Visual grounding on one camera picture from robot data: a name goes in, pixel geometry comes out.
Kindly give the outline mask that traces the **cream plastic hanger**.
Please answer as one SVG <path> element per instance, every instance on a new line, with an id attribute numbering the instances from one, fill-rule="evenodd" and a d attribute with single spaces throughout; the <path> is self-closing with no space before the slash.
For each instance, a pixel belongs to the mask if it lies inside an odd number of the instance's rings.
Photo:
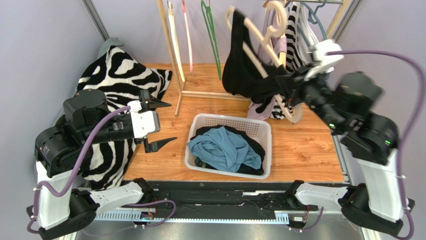
<path id="1" fill-rule="evenodd" d="M 168 10 L 168 20 L 169 20 L 170 31 L 171 31 L 171 40 L 172 40 L 173 51 L 174 51 L 175 59 L 177 63 L 177 68 L 180 74 L 181 81 L 185 83 L 186 78 L 183 71 L 182 61 L 180 56 L 180 49 L 179 49 L 176 24 L 175 24 L 174 8 L 173 8 L 172 2 L 170 1 L 167 1 L 167 10 Z"/>

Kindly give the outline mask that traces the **pink hanger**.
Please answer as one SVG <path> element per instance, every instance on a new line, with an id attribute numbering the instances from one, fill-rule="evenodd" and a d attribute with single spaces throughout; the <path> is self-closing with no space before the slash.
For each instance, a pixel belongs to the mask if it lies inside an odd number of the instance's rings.
<path id="1" fill-rule="evenodd" d="M 194 70 L 194 67 L 193 67 L 193 49 L 192 49 L 192 41 L 191 41 L 191 34 L 190 34 L 189 21 L 188 21 L 188 16 L 187 16 L 185 0 L 181 0 L 181 6 L 182 6 L 182 12 L 183 12 L 184 24 L 185 24 L 185 30 L 186 30 L 186 37 L 187 37 L 189 71 L 190 71 L 190 75 L 192 76 L 193 70 Z"/>

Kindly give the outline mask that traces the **green hanger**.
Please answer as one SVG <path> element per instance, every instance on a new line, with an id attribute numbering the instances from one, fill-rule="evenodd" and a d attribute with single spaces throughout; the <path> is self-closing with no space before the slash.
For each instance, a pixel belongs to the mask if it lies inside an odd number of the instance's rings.
<path id="1" fill-rule="evenodd" d="M 222 80 L 222 68 L 221 68 L 221 61 L 220 61 L 220 55 L 219 55 L 219 49 L 218 49 L 218 43 L 215 33 L 215 25 L 214 25 L 214 19 L 212 14 L 212 9 L 210 7 L 210 2 L 206 4 L 204 0 L 201 0 L 201 12 L 204 18 L 204 22 L 206 25 L 207 33 L 210 40 L 211 49 L 214 56 L 214 61 L 216 65 L 217 75 L 218 79 Z"/>

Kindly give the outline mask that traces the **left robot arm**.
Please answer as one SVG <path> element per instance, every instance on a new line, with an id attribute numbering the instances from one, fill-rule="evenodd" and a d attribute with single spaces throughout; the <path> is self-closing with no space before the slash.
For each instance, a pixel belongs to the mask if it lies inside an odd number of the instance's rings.
<path id="1" fill-rule="evenodd" d="M 146 153 L 159 151 L 169 139 L 149 142 L 147 136 L 160 131 L 156 109 L 167 106 L 146 89 L 114 111 L 99 89 L 84 89 L 65 100 L 65 123 L 44 130 L 35 140 L 37 185 L 33 205 L 26 211 L 30 222 L 39 225 L 36 234 L 54 240 L 83 230 L 110 210 L 154 206 L 154 191 L 143 178 L 101 191 L 72 185 L 81 164 L 91 158 L 93 144 L 135 139 Z"/>

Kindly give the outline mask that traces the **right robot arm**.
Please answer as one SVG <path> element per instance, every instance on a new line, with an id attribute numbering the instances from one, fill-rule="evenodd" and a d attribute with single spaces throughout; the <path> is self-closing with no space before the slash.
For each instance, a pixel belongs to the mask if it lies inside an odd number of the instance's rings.
<path id="1" fill-rule="evenodd" d="M 303 205 L 340 211 L 352 223 L 396 236 L 403 227 L 404 202 L 397 179 L 399 131 L 389 118 L 371 111 L 382 89 L 362 72 L 344 74 L 330 89 L 323 73 L 305 79 L 307 68 L 276 78 L 292 104 L 305 103 L 361 167 L 364 182 L 327 187 L 296 180 L 287 195 Z"/>

